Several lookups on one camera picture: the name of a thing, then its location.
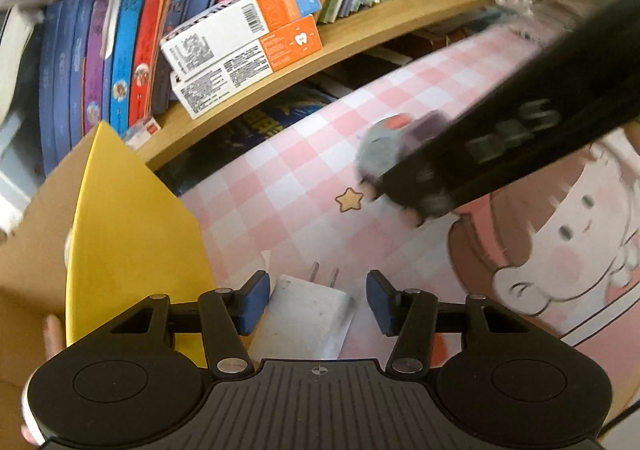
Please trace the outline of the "orange toothpaste box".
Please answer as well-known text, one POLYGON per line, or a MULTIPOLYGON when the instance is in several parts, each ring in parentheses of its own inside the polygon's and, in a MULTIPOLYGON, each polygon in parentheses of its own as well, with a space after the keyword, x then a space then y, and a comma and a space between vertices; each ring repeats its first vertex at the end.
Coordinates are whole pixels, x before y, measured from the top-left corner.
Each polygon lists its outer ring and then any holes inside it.
POLYGON ((320 0, 222 0, 168 32, 160 40, 160 50, 171 70, 188 78, 320 9, 320 0))
POLYGON ((192 119, 274 72, 322 49, 314 14, 258 38, 187 80, 172 74, 171 89, 192 119))

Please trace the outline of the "grey purple toy car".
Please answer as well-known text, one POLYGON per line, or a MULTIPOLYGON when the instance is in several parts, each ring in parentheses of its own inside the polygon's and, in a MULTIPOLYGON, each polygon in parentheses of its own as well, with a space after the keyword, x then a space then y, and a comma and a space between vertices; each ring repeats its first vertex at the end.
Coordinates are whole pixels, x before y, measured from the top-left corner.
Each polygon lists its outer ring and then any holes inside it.
POLYGON ((360 139, 356 154, 359 182, 375 189, 382 176, 439 135, 449 118, 438 110, 421 118, 401 113, 378 121, 360 139))

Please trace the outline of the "white power adapter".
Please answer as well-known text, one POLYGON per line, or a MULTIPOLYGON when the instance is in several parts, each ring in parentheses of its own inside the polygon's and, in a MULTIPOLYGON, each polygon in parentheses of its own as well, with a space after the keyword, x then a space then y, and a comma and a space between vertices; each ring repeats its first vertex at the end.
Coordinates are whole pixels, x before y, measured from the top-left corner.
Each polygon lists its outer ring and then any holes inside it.
POLYGON ((356 312, 356 300, 331 281, 317 281, 318 262, 306 279, 278 277, 265 312, 252 335, 248 354, 265 359, 335 360, 340 355, 356 312))

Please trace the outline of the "yellow cardboard box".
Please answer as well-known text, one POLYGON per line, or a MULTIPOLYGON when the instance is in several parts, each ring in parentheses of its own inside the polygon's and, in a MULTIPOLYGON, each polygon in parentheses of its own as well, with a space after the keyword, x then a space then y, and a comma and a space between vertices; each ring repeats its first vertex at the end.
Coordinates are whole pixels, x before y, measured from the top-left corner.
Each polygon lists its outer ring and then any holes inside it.
POLYGON ((146 296, 215 285, 195 217, 107 124, 41 185, 1 244, 1 445, 26 449, 21 396, 46 360, 43 324, 73 344, 146 296))

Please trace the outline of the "lower orange toothpaste box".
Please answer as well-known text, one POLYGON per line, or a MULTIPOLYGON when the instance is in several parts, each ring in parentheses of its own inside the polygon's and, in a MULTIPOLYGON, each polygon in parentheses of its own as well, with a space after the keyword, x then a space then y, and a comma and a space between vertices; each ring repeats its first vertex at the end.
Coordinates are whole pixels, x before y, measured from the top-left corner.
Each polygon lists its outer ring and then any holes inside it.
POLYGON ((172 74, 171 89, 192 119, 274 72, 322 49, 314 14, 258 38, 187 80, 172 74))

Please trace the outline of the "upper orange toothpaste box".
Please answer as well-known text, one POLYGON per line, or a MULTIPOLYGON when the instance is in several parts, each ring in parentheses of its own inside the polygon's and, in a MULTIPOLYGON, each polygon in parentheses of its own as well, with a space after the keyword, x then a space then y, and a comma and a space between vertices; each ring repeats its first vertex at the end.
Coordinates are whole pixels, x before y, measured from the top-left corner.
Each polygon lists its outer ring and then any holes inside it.
POLYGON ((171 70, 188 78, 320 9, 320 0, 222 0, 168 32, 160 40, 160 50, 171 70))

